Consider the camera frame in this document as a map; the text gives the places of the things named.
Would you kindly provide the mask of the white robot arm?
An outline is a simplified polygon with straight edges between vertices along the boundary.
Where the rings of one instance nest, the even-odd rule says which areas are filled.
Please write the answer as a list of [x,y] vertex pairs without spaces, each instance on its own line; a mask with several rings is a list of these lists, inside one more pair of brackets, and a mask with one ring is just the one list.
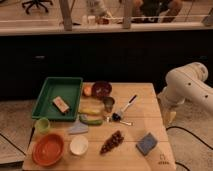
[[207,78],[208,69],[200,62],[174,68],[166,74],[166,86],[157,95],[164,126],[174,120],[175,108],[186,99],[213,114],[213,88],[205,84]]

